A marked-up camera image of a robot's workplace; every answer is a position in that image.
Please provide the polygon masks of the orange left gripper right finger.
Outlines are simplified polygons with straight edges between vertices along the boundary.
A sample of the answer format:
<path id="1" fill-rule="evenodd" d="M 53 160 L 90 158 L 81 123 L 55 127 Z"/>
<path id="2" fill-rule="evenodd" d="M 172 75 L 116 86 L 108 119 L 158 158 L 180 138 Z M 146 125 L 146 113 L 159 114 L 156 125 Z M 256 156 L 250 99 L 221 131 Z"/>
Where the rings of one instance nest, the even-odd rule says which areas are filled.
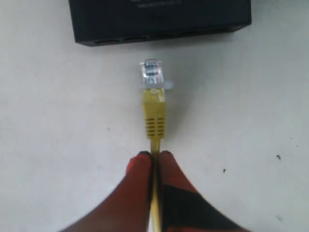
<path id="1" fill-rule="evenodd" d="M 208 203 L 185 176 L 172 153 L 159 155 L 162 231 L 246 232 Z"/>

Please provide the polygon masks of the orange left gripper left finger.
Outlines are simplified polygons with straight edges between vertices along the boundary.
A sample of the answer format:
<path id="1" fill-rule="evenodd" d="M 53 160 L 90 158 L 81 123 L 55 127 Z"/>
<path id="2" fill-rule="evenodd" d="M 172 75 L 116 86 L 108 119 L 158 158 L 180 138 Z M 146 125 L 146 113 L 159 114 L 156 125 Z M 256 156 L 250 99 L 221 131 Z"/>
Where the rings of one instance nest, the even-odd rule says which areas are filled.
<path id="1" fill-rule="evenodd" d="M 146 151 L 128 163 L 126 175 L 113 192 L 64 232 L 145 232 L 150 215 L 152 158 Z"/>

